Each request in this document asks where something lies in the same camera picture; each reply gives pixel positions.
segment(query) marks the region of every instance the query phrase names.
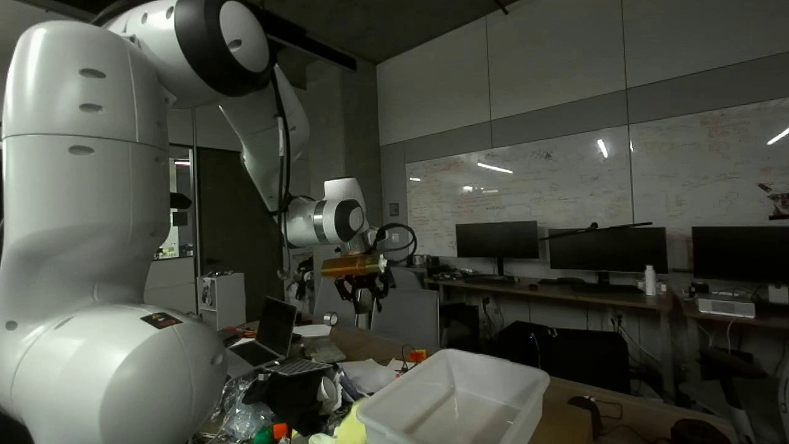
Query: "computer monitor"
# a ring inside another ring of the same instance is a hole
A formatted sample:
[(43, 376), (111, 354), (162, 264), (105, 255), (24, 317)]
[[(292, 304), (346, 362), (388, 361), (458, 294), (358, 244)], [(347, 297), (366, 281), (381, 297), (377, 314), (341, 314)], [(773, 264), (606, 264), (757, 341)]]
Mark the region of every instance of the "computer monitor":
[(550, 269), (589, 269), (600, 285), (610, 272), (668, 272), (663, 228), (550, 229)]
[(789, 228), (694, 228), (694, 277), (789, 285)]
[(458, 257), (493, 257), (499, 275), (503, 275), (503, 259), (537, 259), (541, 240), (537, 222), (482, 222), (457, 225)]

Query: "bottle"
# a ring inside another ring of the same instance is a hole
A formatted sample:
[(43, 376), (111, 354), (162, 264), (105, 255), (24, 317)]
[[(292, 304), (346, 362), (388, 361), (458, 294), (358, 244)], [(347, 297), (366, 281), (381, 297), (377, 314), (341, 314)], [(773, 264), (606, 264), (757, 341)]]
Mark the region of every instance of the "bottle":
[(651, 264), (646, 264), (646, 269), (643, 269), (643, 294), (646, 297), (658, 297), (658, 277), (657, 277), (657, 269)]

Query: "ceiling light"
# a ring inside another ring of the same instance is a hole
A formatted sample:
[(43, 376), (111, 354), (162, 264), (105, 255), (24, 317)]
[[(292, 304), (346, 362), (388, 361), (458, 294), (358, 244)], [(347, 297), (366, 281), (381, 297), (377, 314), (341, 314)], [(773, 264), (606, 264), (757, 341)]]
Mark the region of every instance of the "ceiling light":
[(784, 128), (781, 133), (778, 133), (775, 139), (769, 139), (767, 146), (775, 146), (775, 144), (779, 144), (779, 140), (788, 139), (788, 137), (789, 137), (789, 128)]
[(503, 172), (503, 175), (513, 175), (510, 167), (500, 167), (500, 165), (492, 165), (492, 164), (476, 164), (478, 167), (487, 167), (487, 170), (497, 170), (497, 172)]
[(603, 139), (596, 139), (596, 150), (600, 150), (603, 159), (610, 159), (610, 149), (606, 149), (606, 144)]

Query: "white plastic bin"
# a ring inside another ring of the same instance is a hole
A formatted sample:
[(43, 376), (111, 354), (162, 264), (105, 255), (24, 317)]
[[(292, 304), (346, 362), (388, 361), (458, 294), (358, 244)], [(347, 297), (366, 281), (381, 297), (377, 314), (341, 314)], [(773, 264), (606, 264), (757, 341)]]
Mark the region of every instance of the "white plastic bin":
[(442, 350), (361, 405), (370, 444), (524, 444), (542, 418), (548, 373)]

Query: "ceiling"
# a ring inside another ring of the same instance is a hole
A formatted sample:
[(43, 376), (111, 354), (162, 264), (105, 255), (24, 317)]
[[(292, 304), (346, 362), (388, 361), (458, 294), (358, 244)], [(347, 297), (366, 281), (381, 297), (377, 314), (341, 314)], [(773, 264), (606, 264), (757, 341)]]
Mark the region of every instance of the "ceiling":
[[(114, 0), (22, 0), (39, 10), (60, 12), (68, 17), (91, 19)], [(338, 50), (358, 63), (381, 65), (399, 51), (419, 47), (455, 27), (474, 23), (493, 10), (503, 10), (516, 0), (252, 0), (273, 17), (281, 17), (303, 29), (307, 38)], [(2, 17), (2, 45), (8, 38), (5, 27), (28, 27), (29, 19), (5, 16)], [(289, 50), (281, 55), (289, 76), (299, 76), (299, 69), (315, 60), (303, 50)]]

